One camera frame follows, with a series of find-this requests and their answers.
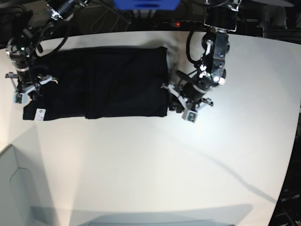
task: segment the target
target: black cable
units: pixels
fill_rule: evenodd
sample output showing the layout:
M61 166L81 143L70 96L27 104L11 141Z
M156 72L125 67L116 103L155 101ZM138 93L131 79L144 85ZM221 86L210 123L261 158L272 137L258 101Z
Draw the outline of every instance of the black cable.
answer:
M242 18L244 20L244 23L245 23L245 32L246 32L246 35L248 35L248 27L247 27L247 24L246 24L246 19L244 17L243 12L241 10L239 12L240 12L240 14L241 14L241 16L242 16Z
M97 18L97 19L93 22L93 24L92 24L91 27L90 27L90 32L91 32L92 34L99 33L99 32L102 30L102 28L103 28L103 26L104 26L104 22L106 21L108 15L109 15L109 10L107 9L107 10L105 10L105 11L99 16L99 18ZM100 24L100 26L99 26L98 28L96 28L96 25L98 24L98 22L99 22L102 18L103 18L102 23Z
M195 73L195 72L197 72L197 70L194 70L194 71L190 72L190 73L187 74L187 75L188 75L188 76L189 76L189 75L192 75L192 74Z
M228 0L225 0L224 2L221 2L217 5L208 5L208 4L198 3L195 0L190 0L190 1L193 2L194 4L198 5L198 6L207 7L207 8L216 8L216 7L226 5L228 3Z
M193 60L190 56L190 42L191 42L191 38L192 38L193 34L194 34L194 31L191 31L189 33L187 41L186 41L186 56L187 56L187 59L189 60L189 62L195 65L198 63L198 61Z
M39 88L37 86L37 84L34 82L34 79L32 77L32 72L31 72L31 65L32 65L32 57L33 57L33 53L34 53L34 48L32 47L32 45L29 47L29 58L26 59L26 64L28 65L28 74L29 74L29 78L37 92L37 94L40 96L40 92L39 92Z
M297 19L299 18L300 13L297 14L296 19L295 19L295 26L297 25Z
M182 81L183 81L183 79L180 79L179 82L178 82L178 84L177 84L177 90L178 91L180 91L180 84L181 84Z
M98 0L99 2L97 1L91 1L93 2L94 4L97 4L97 5L101 5L101 6L104 6L106 7L109 11L117 14L118 16L120 16L121 19L123 19L127 24L131 24L131 20L129 20L128 18L126 18L121 12L119 12L118 10L112 8L111 6L109 6L107 3L105 3L103 0Z
M122 11L121 12L122 14L124 14L124 13L127 13L127 14L129 14L130 15L130 18L131 18L131 20L132 20L132 14L131 13L129 13L129 12L127 12L127 11ZM130 26L130 24L127 24L126 25L126 28L125 28L125 32L127 31L127 29L128 29L128 27Z
M68 40L68 38L70 36L70 33L71 33L71 29L72 29L72 24L69 22L68 23L67 31L65 33L65 36L64 36L62 42L54 50L52 50L50 53L48 53L48 54L46 54L44 56L40 56L40 57L51 57L55 53L57 53L61 49L61 47L66 43L66 41Z
M20 8L24 13L27 11L24 6L11 6L11 7L8 7L8 8Z
M113 24L113 26L112 26L112 28L110 30L110 33L115 29L115 27L116 27L116 30L118 31L118 22L119 22L119 19L120 19L120 17L118 16L116 22Z
M292 33L290 33L288 36L286 36L286 38L291 37L296 31L293 31Z

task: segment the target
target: clothing label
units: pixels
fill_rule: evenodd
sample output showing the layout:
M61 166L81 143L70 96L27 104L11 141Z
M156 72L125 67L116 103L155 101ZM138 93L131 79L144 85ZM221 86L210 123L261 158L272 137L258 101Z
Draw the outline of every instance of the clothing label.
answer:
M36 115L34 116L35 121L44 121L46 109L37 108Z

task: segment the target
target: folded black garment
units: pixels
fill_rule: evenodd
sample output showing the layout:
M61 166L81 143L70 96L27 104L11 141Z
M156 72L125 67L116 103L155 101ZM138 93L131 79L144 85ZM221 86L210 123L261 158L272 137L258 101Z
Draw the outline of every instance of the folded black garment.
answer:
M41 86L41 97L24 107L23 119L167 115L166 48L88 48L60 51L41 58L38 65L58 78Z

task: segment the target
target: white table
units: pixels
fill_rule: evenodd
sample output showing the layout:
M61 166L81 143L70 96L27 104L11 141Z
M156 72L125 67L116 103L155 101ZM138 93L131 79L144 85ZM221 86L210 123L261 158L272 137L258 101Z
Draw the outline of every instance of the white table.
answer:
M193 70L187 32L125 32L70 38L64 49L165 46L169 66ZM192 38L191 54L202 53ZM53 49L60 40L43 43ZM163 223L267 226L294 142L301 100L301 46L230 35L226 84L207 96L196 124L165 118L22 121L0 52L0 135L32 172L39 200L54 225Z

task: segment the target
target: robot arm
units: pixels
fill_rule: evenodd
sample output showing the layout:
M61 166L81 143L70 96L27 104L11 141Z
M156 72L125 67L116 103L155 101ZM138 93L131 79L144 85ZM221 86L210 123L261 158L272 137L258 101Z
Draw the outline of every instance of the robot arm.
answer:
M195 122L198 111L205 105L213 106L209 98L203 96L215 87L225 84L226 69L225 57L230 49L228 42L229 31L236 31L237 13L241 0L206 0L206 17L204 25L209 31L202 39L202 47L205 50L199 60L193 60L190 56L190 41L194 32L190 32L186 43L186 55L196 70L194 74L185 74L177 71L176 74L186 81L183 87L170 87L174 95L170 110L183 113L183 119Z
M87 3L88 0L48 1L51 19L35 33L32 33L28 28L28 22L32 14L25 15L24 18L22 18L23 27L21 27L20 32L8 42L6 49L6 54L12 60L17 72L17 74L8 73L5 76L6 78L11 79L15 89L14 103L25 104L28 95L35 100L39 98L39 89L41 85L51 81L57 82L57 79L53 78L51 75L39 74L34 76L32 71L36 70L38 67L40 71L42 69L47 69L35 65L35 59L39 58L36 51L41 54L43 48L40 43L43 41L44 37L51 34L58 26L60 26L60 24L68 22L73 17L73 14L77 10L85 7ZM71 26L68 27L62 43L45 57L54 54L64 45L70 30Z

